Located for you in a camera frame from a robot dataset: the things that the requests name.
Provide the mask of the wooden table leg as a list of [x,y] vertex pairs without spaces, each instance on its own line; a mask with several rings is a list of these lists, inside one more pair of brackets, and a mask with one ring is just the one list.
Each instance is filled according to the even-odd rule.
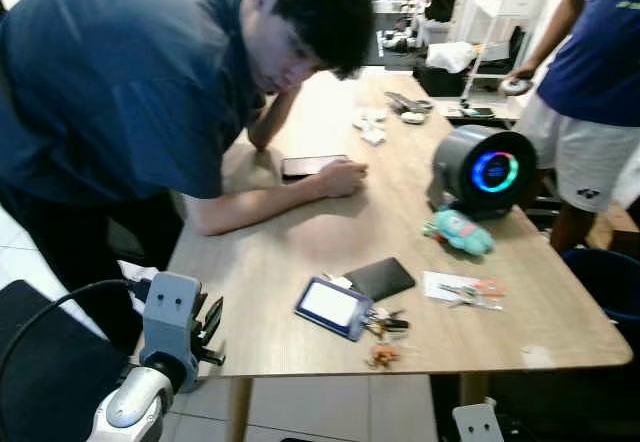
[[481,372],[466,372],[458,375],[458,397],[460,406],[485,404],[489,395],[489,375]]
[[253,393],[253,378],[229,379],[224,442],[244,442]]

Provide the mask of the blue ID card holder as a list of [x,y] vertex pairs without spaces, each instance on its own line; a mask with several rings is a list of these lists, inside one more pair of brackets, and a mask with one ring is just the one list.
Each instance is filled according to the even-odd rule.
[[371,308],[370,297],[334,285],[328,279],[312,277],[294,305],[294,314],[348,341],[358,342]]

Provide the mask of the black chair seat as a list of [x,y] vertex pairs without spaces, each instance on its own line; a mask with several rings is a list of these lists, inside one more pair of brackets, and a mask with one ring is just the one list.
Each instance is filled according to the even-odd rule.
[[64,309],[29,329],[0,381],[6,442],[86,442],[128,358]]

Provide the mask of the key bunch with black fob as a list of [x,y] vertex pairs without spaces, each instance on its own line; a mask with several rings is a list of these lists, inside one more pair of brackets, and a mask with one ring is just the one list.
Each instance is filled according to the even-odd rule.
[[375,334],[379,340],[403,338],[411,324],[404,319],[403,309],[370,308],[366,311],[364,327],[367,332]]

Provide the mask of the black wallet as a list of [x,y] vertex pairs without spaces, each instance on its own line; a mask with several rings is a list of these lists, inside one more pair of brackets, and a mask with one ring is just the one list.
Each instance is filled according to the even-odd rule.
[[353,291],[360,292],[375,302],[401,294],[416,285],[415,278],[393,256],[351,270],[343,274],[343,277],[351,283]]

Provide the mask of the black smartphone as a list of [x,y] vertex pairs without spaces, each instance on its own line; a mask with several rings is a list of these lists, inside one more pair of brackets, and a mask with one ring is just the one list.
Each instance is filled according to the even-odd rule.
[[284,181],[303,180],[323,171],[329,164],[348,162],[347,155],[325,155],[325,157],[292,157],[282,159],[280,174]]

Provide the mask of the white paper slip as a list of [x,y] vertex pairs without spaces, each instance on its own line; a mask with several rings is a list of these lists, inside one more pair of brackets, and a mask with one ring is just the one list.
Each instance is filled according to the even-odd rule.
[[462,300],[462,295],[456,290],[462,288],[477,288],[480,279],[467,276],[454,276],[454,274],[431,272],[426,270],[422,273],[422,286],[424,294],[430,299],[438,299],[445,302],[458,302]]

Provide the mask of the blue bin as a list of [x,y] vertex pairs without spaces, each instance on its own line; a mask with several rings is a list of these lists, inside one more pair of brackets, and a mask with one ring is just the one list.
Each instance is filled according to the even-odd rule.
[[571,249],[562,262],[612,320],[640,322],[640,262],[634,256],[602,249]]

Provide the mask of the person in dark blue shirt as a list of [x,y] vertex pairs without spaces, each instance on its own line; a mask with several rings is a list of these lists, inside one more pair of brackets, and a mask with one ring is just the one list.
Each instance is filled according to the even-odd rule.
[[265,151],[303,84],[364,66],[372,0],[19,0],[0,16],[0,208],[116,350],[142,320],[110,224],[159,270],[184,231],[224,235],[364,186],[340,160],[228,192],[225,151]]

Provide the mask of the key bunch with orange tags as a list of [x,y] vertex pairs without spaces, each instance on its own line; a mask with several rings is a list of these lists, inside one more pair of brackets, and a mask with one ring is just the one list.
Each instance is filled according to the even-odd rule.
[[447,291],[454,297],[447,301],[449,308],[457,306],[471,306],[486,310],[503,310],[499,304],[499,297],[506,296],[506,290],[493,279],[471,283],[471,285],[436,285],[440,290]]

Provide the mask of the teal plush toy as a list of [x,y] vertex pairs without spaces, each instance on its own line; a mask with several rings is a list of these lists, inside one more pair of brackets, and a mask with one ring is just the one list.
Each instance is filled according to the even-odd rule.
[[494,246],[488,231],[451,208],[435,212],[422,226],[422,235],[472,256],[489,254]]

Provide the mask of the grey hand tool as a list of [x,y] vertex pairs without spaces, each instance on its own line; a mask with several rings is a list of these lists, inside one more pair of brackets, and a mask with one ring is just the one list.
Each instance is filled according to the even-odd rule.
[[433,109],[433,104],[429,100],[410,99],[402,94],[393,93],[393,91],[387,91],[384,95],[389,99],[390,110],[397,114],[406,112],[429,114]]

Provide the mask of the black bag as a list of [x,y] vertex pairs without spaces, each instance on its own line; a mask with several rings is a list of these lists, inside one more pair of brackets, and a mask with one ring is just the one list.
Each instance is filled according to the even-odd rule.
[[413,66],[412,76],[431,98],[461,96],[472,67],[474,63],[467,64],[461,71],[449,72],[445,68],[429,66],[425,61],[419,61]]

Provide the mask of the person in white shorts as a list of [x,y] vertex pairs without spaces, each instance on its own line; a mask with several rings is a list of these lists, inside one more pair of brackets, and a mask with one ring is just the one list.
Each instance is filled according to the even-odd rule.
[[561,0],[547,31],[509,80],[543,80],[515,131],[556,176],[562,208],[549,244],[584,244],[611,206],[617,178],[640,142],[640,0]]

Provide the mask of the white cloth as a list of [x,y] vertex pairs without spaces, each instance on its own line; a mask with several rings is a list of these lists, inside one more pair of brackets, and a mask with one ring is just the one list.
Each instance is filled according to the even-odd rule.
[[445,41],[428,45],[424,64],[428,68],[439,68],[448,73],[466,71],[474,63],[477,46],[467,41]]

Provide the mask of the round grey tape roll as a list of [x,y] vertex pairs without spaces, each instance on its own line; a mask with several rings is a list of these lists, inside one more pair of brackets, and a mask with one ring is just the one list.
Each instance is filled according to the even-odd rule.
[[532,89],[530,78],[504,78],[498,86],[498,91],[504,96],[521,96]]

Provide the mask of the black backpack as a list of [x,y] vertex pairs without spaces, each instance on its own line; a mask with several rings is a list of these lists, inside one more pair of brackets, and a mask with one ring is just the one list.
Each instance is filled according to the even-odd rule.
[[425,20],[448,23],[453,20],[457,0],[426,0],[422,16]]

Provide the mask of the orange keychain charm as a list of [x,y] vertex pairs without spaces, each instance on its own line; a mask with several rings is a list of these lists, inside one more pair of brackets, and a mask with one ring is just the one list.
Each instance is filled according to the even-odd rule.
[[390,369],[390,365],[401,359],[401,349],[393,343],[378,342],[370,347],[365,361],[370,369]]

